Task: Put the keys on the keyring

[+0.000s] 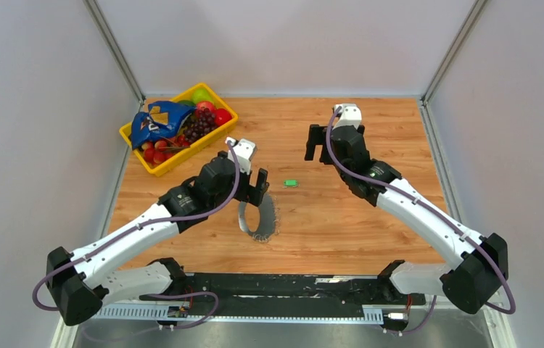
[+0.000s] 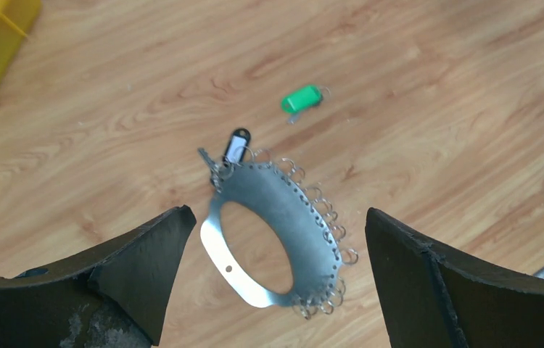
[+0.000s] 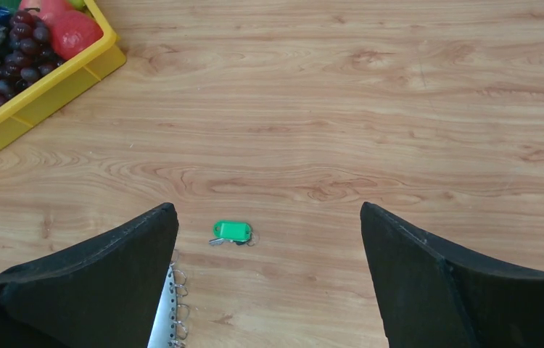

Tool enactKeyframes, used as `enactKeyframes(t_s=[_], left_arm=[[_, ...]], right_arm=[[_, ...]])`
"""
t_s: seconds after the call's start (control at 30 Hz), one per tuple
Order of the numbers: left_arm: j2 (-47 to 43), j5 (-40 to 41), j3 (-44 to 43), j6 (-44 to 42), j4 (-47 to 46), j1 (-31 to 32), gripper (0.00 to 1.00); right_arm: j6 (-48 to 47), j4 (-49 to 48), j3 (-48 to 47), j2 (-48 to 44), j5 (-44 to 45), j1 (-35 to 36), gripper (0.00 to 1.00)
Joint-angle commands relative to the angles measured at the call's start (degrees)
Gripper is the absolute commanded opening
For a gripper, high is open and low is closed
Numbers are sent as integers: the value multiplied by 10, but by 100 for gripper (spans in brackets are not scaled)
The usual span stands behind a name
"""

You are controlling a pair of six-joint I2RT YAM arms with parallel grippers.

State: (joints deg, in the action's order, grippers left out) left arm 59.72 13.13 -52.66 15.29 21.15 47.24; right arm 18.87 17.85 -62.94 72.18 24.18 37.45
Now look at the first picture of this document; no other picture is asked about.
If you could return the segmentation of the large keyring with small rings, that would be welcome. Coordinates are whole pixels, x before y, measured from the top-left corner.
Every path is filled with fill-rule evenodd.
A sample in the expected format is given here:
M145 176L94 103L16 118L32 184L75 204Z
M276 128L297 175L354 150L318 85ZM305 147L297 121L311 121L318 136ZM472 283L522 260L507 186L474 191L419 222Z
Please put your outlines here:
M270 194L264 194L261 204L257 207L257 226L250 228L247 218L251 214L247 213L246 202L240 202L238 205L237 217L239 229L247 234L253 241L258 243L267 243L270 239L279 233L279 211L276 208L276 202Z

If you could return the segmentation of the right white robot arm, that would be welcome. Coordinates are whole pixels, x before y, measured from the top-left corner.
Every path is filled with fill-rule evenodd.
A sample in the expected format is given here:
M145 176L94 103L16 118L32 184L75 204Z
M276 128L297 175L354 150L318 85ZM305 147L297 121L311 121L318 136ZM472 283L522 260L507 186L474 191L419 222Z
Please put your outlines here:
M446 297L459 310L475 314L484 306L507 315L516 312L508 284L508 244L496 233L484 236L423 197L396 169L372 158L363 126L313 124L308 129L305 160L321 146L319 161L334 166L352 194L395 216L416 232L442 258L432 265L391 263L379 282L387 302L406 294Z

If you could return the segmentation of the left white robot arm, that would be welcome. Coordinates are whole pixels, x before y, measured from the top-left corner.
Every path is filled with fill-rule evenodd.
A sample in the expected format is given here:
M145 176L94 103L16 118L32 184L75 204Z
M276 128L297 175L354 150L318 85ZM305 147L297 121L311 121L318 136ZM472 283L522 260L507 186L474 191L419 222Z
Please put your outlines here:
M204 165L199 175L171 188L131 222L114 233L71 252L60 246L46 259L46 276L40 282L49 290L65 325L76 326L104 306L125 299L151 297L180 299L186 275L171 257L143 268L118 268L166 239L179 236L206 221L231 200L259 206L268 190L267 171L261 169L250 185L256 146L230 141L228 152Z

